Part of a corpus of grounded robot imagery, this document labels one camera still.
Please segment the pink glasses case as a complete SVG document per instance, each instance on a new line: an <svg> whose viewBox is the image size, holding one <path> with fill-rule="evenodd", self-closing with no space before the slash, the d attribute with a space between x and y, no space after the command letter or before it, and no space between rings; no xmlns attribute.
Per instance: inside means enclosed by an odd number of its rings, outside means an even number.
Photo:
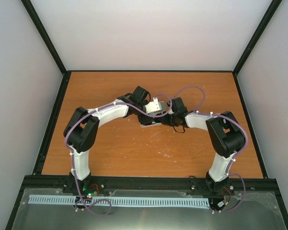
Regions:
<svg viewBox="0 0 288 230"><path fill-rule="evenodd" d="M145 128L145 127L154 127L154 126L160 126L162 125L162 123L160 122L155 122L155 121L152 121L152 122L142 122L140 123L140 127L142 128Z"/></svg>

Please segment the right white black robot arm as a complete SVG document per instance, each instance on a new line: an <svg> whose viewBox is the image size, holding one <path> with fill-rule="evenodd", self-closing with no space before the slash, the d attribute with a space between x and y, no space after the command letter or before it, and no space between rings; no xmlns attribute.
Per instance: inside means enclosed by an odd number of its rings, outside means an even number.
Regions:
<svg viewBox="0 0 288 230"><path fill-rule="evenodd" d="M167 102L169 114L162 124L171 127L197 128L208 132L214 151L213 163L205 176L205 187L211 194L226 185L229 171L237 155L248 145L248 136L230 111L220 114L188 111L181 98Z"/></svg>

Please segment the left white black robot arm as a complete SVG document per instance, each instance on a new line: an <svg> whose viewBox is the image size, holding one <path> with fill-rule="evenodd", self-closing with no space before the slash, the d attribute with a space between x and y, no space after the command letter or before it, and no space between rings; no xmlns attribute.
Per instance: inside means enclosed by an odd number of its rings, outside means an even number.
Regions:
<svg viewBox="0 0 288 230"><path fill-rule="evenodd" d="M142 127L153 126L167 112L167 104L141 87L133 93L118 97L113 102L93 109L78 107L69 120L63 135L70 150L74 177L73 187L80 193L90 188L89 150L95 143L98 129L115 119L135 115Z"/></svg>

